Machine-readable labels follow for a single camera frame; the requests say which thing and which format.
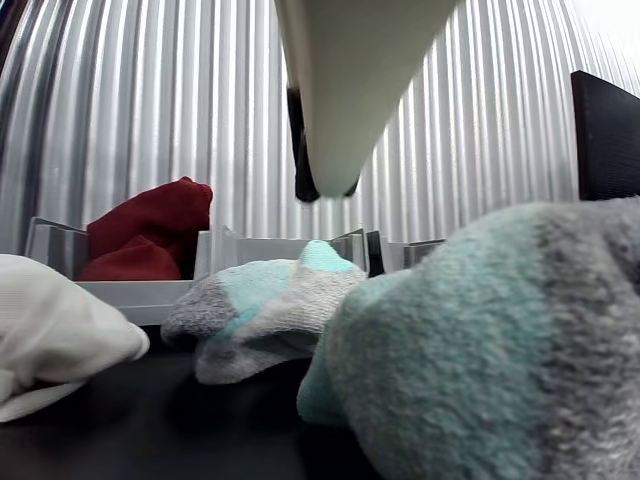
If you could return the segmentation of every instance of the black object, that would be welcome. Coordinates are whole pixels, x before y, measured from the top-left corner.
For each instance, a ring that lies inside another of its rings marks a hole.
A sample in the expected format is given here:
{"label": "black object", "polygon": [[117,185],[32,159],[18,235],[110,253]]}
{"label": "black object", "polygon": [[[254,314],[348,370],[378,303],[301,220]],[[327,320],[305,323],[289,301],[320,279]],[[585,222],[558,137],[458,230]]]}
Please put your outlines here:
{"label": "black object", "polygon": [[0,478],[379,479],[353,434],[298,418],[307,367],[289,362],[237,385],[206,387],[193,378],[191,355],[153,349],[0,425]]}
{"label": "black object", "polygon": [[367,232],[367,243],[369,247],[369,278],[383,275],[385,271],[380,232],[377,230]]}
{"label": "black object", "polygon": [[[287,90],[287,106],[289,108],[289,125],[291,126],[291,143],[293,145],[293,160],[296,166],[296,198],[301,202],[313,203],[320,198],[316,189],[309,166],[309,154],[307,152],[307,137],[302,116],[302,99],[300,92],[294,89]],[[358,181],[344,194],[351,197],[358,187]]]}
{"label": "black object", "polygon": [[581,71],[571,83],[580,199],[640,195],[640,99]]}

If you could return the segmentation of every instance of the teal fabric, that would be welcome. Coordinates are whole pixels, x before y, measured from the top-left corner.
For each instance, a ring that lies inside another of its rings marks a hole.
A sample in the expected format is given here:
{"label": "teal fabric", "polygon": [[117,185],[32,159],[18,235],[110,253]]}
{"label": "teal fabric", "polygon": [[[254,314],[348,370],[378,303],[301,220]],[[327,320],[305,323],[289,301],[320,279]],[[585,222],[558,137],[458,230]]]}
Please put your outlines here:
{"label": "teal fabric", "polygon": [[298,414],[309,423],[328,425],[333,427],[347,427],[347,417],[342,409],[328,371],[327,338],[336,341],[340,339],[339,332],[329,332],[331,328],[345,328],[371,303],[375,302],[391,287],[397,285],[409,275],[408,271],[395,275],[383,275],[364,282],[356,287],[347,297],[334,317],[340,321],[330,320],[325,325],[315,355],[309,366],[309,371],[302,381],[298,391]]}
{"label": "teal fabric", "polygon": [[312,240],[300,255],[300,264],[323,272],[350,272],[353,263],[336,253],[331,245],[322,240]]}
{"label": "teal fabric", "polygon": [[254,305],[250,307],[248,310],[245,310],[239,316],[237,316],[231,322],[229,322],[229,324],[226,327],[224,327],[220,332],[218,332],[215,335],[212,335],[211,338],[209,338],[209,342],[223,343],[228,341],[236,329],[240,328],[242,325],[249,322],[253,317],[256,316],[256,313],[258,313],[259,311],[260,311],[259,305]]}
{"label": "teal fabric", "polygon": [[330,423],[349,425],[387,479],[533,478],[534,372],[554,334],[536,238],[546,208],[485,217],[415,270],[352,292],[302,384],[301,416],[342,412]]}

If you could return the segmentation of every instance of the gray fabric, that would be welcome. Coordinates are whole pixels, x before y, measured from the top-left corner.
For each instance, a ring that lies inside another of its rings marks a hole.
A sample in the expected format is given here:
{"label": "gray fabric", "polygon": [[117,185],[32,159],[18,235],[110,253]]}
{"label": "gray fabric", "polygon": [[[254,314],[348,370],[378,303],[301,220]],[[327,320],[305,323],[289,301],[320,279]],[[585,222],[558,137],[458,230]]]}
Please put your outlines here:
{"label": "gray fabric", "polygon": [[237,315],[224,287],[211,276],[178,300],[162,324],[162,340],[176,349],[193,350]]}
{"label": "gray fabric", "polygon": [[[330,255],[337,254],[331,250]],[[355,265],[344,272],[299,265],[282,295],[206,343],[196,362],[196,378],[207,385],[237,383],[280,363],[311,358],[326,321],[365,279]]]}
{"label": "gray fabric", "polygon": [[347,296],[298,411],[387,480],[638,479],[639,265],[638,198],[489,215]]}
{"label": "gray fabric", "polygon": [[539,228],[557,334],[540,468],[548,480],[640,478],[640,200],[550,211]]}

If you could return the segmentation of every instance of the gray and teal sock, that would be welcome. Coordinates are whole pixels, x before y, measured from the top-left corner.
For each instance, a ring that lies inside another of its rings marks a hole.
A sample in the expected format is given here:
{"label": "gray and teal sock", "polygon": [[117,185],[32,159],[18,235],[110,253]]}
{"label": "gray and teal sock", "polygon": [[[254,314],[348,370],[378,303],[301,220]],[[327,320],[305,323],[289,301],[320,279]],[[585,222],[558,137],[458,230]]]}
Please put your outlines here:
{"label": "gray and teal sock", "polygon": [[233,321],[250,318],[282,294],[289,286],[295,263],[251,262],[199,282],[173,307],[162,324],[162,339],[174,348],[194,350]]}
{"label": "gray and teal sock", "polygon": [[298,395],[387,480],[640,477],[640,199],[489,215],[356,287]]}
{"label": "gray and teal sock", "polygon": [[289,286],[251,315],[236,317],[204,345],[196,377],[236,383],[279,363],[311,358],[325,322],[366,274],[326,242],[307,244]]}

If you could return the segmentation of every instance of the metal wall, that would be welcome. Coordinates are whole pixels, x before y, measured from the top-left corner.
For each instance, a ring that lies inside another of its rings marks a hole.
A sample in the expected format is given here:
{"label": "metal wall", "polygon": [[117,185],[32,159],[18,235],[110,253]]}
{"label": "metal wall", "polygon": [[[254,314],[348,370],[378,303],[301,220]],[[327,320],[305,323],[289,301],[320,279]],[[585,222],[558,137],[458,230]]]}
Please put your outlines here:
{"label": "metal wall", "polygon": [[356,195],[310,207],[294,200],[272,2],[31,0],[0,78],[0,252],[19,251],[33,215],[83,226],[183,175],[212,186],[214,225],[249,237],[427,240],[575,199],[569,74],[640,94],[627,47],[569,0],[467,0]]}

